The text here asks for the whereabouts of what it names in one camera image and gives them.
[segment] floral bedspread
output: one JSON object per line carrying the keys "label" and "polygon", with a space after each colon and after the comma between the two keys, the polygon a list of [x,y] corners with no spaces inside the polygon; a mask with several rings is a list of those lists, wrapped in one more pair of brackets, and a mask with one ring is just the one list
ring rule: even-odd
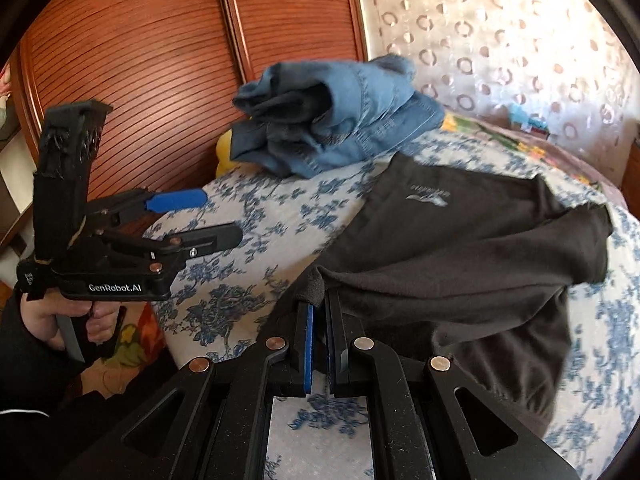
{"label": "floral bedspread", "polygon": [[[459,132],[430,132],[403,152],[423,164],[533,177],[542,174],[566,205],[604,195],[526,153]],[[154,307],[179,365],[199,355],[214,361],[239,355],[289,283],[358,212],[388,158],[355,164],[312,180],[277,179],[237,170],[205,187],[200,209],[164,216],[148,232],[237,221],[240,247],[188,263],[174,297]],[[570,289],[573,351],[546,442],[581,478],[596,479],[640,413],[640,224],[609,205],[609,271],[602,285]],[[306,399],[274,402],[265,478],[372,478],[366,404],[332,399],[322,376]]]}

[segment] blue denim shirt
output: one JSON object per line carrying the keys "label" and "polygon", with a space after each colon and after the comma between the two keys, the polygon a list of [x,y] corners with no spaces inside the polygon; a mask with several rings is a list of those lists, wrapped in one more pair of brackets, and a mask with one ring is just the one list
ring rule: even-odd
{"label": "blue denim shirt", "polygon": [[414,64],[389,54],[366,63],[284,62],[240,87],[231,159],[311,178],[397,149],[439,127],[444,110],[411,85]]}

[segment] yellow plush toy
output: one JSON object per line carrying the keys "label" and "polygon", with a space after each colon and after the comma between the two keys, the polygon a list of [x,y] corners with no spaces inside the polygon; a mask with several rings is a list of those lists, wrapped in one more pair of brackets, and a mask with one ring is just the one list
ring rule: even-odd
{"label": "yellow plush toy", "polygon": [[231,130],[227,130],[218,138],[218,142],[216,143],[216,156],[218,158],[216,178],[240,166],[239,162],[231,161]]}

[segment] copper rivet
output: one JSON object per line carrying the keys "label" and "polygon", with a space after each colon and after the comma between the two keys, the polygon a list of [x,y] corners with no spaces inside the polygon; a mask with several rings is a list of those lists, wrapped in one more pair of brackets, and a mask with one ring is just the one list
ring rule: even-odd
{"label": "copper rivet", "polygon": [[286,343],[287,342],[284,341],[283,338],[276,336],[268,338],[265,345],[269,350],[280,350],[281,348],[284,348],[284,345],[286,345]]}
{"label": "copper rivet", "polygon": [[359,337],[353,342],[358,350],[371,350],[373,348],[373,339],[368,337]]}
{"label": "copper rivet", "polygon": [[196,357],[189,362],[189,370],[199,374],[209,368],[209,360],[206,357]]}
{"label": "copper rivet", "polygon": [[431,368],[439,372],[446,372],[451,368],[451,362],[446,357],[442,356],[432,357],[430,364]]}

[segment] hand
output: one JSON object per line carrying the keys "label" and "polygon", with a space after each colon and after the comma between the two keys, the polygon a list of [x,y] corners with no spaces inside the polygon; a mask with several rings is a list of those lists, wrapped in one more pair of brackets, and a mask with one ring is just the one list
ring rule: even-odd
{"label": "hand", "polygon": [[111,339],[118,322],[120,303],[117,301],[74,301],[64,298],[57,289],[48,290],[41,300],[27,301],[22,295],[20,314],[27,330],[54,350],[64,350],[65,343],[58,329],[56,315],[79,317],[91,311],[86,322],[89,341],[104,343]]}

